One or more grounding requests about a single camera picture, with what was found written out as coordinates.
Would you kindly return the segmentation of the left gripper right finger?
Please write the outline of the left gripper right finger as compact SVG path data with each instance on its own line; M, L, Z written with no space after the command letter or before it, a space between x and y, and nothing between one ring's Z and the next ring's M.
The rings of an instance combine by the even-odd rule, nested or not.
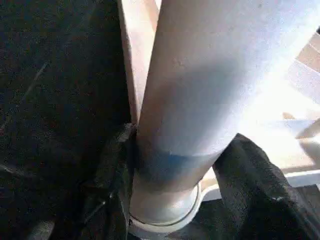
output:
M252 140L237 134L213 165L233 240L308 240L301 195Z

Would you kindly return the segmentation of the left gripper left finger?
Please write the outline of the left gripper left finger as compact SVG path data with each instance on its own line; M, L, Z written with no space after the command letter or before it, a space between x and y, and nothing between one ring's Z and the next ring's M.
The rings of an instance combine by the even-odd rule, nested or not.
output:
M106 142L93 179L82 185L82 227L91 240L125 240L130 225L136 126L123 124Z

